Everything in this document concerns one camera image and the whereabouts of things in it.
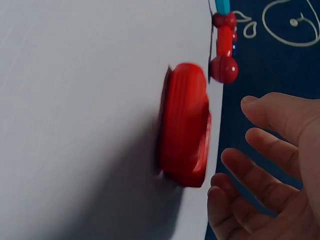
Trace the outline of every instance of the fingernail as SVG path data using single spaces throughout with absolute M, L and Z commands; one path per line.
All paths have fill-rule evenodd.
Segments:
M 241 100 L 241 104 L 250 104 L 254 101 L 256 101 L 258 98 L 255 96 L 245 96 L 244 98 L 242 98 Z
M 212 186 L 212 187 L 210 187 L 209 190 L 208 190 L 208 196 L 209 196 L 209 194 L 210 194 L 213 190 L 215 190 L 215 189 L 220 189 L 220 187 L 218 187 L 218 186 Z

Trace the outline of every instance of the drawing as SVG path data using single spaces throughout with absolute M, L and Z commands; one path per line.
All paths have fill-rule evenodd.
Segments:
M 266 13 L 267 11 L 278 5 L 278 4 L 284 4 L 284 3 L 287 3 L 287 2 L 290 2 L 292 0 L 276 0 L 276 1 L 273 1 L 271 3 L 269 3 L 263 10 L 262 12 L 262 24 L 264 26 L 264 28 L 266 29 L 266 31 L 272 36 L 274 37 L 276 40 L 278 40 L 279 42 L 283 43 L 283 44 L 286 44 L 286 45 L 289 45 L 289 46 L 292 46 L 292 47 L 310 47 L 312 45 L 315 45 L 316 43 L 318 43 L 320 41 L 320 21 L 319 21 L 319 17 L 314 9 L 314 7 L 312 6 L 310 0 L 306 0 L 306 2 L 308 3 L 309 7 L 311 8 L 314 16 L 315 16 L 315 19 L 317 21 L 317 24 L 318 24 L 318 29 L 316 28 L 315 24 L 308 18 L 306 18 L 302 12 L 300 12 L 300 17 L 299 18 L 291 18 L 289 23 L 292 27 L 296 28 L 298 25 L 299 25 L 299 22 L 302 22 L 302 21 L 305 21 L 307 22 L 308 24 L 311 25 L 311 27 L 313 28 L 314 30 L 314 34 L 315 34 L 315 39 L 313 41 L 309 41 L 309 42 L 293 42 L 293 41 L 288 41 L 288 40 L 285 40 L 281 37 L 279 37 L 278 35 L 276 35 L 267 25 L 266 23 Z M 247 23 L 247 22 L 250 22 L 252 21 L 252 18 L 251 17 L 248 17 L 248 16 L 245 16 L 242 12 L 238 11 L 238 10 L 235 10 L 233 11 L 234 14 L 239 14 L 243 19 L 237 19 L 237 22 L 238 23 Z M 247 34 L 247 31 L 250 27 L 253 27 L 253 34 L 251 35 L 248 35 Z M 247 39 L 252 39 L 254 38 L 255 36 L 257 35 L 257 22 L 256 21 L 252 21 L 250 22 L 249 24 L 247 24 L 244 29 L 243 29 L 243 36 Z

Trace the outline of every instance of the white board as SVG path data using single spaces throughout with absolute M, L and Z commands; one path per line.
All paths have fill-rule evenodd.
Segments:
M 204 238 L 221 84 L 203 187 L 150 169 L 167 67 L 206 73 L 210 27 L 206 0 L 0 0 L 0 239 Z

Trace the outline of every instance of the blue mat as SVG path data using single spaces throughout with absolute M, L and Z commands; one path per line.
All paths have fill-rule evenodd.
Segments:
M 223 89 L 216 172 L 230 176 L 220 155 L 225 148 L 237 148 L 281 181 L 300 189 L 300 182 L 286 175 L 246 143 L 245 133 L 253 125 L 242 114 L 240 101 L 246 95 L 262 97 L 269 92 L 320 98 L 320 43 L 316 43 L 320 26 L 312 10 L 314 8 L 320 17 L 320 1 L 231 0 L 230 5 L 232 11 L 243 13 L 247 22 L 237 25 L 238 48 L 234 58 L 239 66 L 238 78 Z M 256 35 L 252 37 L 254 22 Z M 248 24 L 247 37 L 244 37 L 243 31 Z M 234 178 L 232 180 L 251 203 L 262 212 L 271 214 Z M 216 239 L 210 227 L 207 228 L 205 239 Z

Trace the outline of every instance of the red plastic toy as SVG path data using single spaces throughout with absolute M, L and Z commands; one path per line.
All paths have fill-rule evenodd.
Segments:
M 216 44 L 216 55 L 209 64 L 209 73 L 217 82 L 230 84 L 238 76 L 237 62 L 233 56 L 233 42 L 238 41 L 235 27 L 237 26 L 236 16 L 230 12 L 227 16 L 216 13 L 212 16 L 212 24 L 218 28 Z
M 218 29 L 216 45 L 216 54 L 218 56 L 232 56 L 232 38 L 232 31 L 228 26 L 222 26 Z
M 158 167 L 183 187 L 199 188 L 211 133 L 206 77 L 199 66 L 182 63 L 169 70 L 163 89 Z
M 211 75 L 220 83 L 230 84 L 238 76 L 238 65 L 232 57 L 217 56 L 211 61 Z
M 217 28 L 228 26 L 232 31 L 237 26 L 237 18 L 233 12 L 230 12 L 227 16 L 215 13 L 212 17 L 212 24 Z

